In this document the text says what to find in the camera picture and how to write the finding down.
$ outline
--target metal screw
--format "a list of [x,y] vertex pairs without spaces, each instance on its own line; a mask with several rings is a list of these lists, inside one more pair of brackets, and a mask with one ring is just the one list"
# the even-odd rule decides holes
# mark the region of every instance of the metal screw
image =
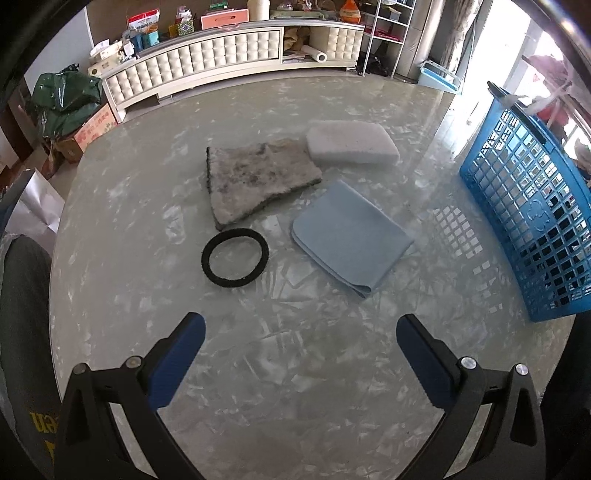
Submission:
[[125,361],[125,366],[127,368],[138,368],[142,364],[142,358],[140,356],[130,356]]
[[468,370],[474,370],[476,368],[476,360],[474,360],[471,356],[465,356],[460,360],[462,367],[467,368]]
[[84,372],[86,372],[86,367],[87,367],[86,364],[76,364],[76,365],[74,365],[72,372],[74,373],[74,375],[83,374]]
[[530,369],[527,368],[527,365],[524,365],[524,364],[517,364],[515,366],[515,370],[520,375],[527,375],[528,373],[530,373]]

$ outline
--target white tufted cabinet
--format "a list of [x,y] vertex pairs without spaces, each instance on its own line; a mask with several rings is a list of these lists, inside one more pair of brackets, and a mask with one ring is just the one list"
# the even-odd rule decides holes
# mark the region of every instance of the white tufted cabinet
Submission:
[[361,50],[363,30],[339,27],[312,27],[310,45],[326,53],[327,60],[357,62]]
[[[354,67],[361,46],[362,27],[341,22],[289,19],[311,22],[310,44],[325,51],[329,61],[283,63],[282,45],[286,20],[241,24],[238,29],[217,29],[178,37],[141,52],[137,60],[125,62],[102,75],[111,108],[123,120],[125,109],[144,98],[159,98],[235,76],[300,67]],[[318,26],[318,23],[346,27]]]

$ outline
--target white paper bag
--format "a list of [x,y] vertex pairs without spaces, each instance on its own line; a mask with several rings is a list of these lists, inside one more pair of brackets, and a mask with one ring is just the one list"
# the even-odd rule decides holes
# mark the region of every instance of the white paper bag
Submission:
[[32,175],[27,171],[22,175],[30,176],[30,179],[8,219],[6,231],[32,238],[53,256],[64,200],[38,170]]

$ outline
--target wall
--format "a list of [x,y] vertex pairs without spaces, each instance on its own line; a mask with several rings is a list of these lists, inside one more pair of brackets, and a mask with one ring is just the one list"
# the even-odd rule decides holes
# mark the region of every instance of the wall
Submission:
[[85,8],[51,39],[31,64],[25,73],[29,91],[33,91],[42,73],[57,73],[72,63],[79,63],[82,71],[87,70],[93,46]]

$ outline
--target gray felt pad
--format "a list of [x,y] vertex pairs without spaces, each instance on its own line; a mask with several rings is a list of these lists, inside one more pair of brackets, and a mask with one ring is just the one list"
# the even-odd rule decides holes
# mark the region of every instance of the gray felt pad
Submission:
[[295,140],[207,148],[207,188],[218,230],[321,179],[322,172]]

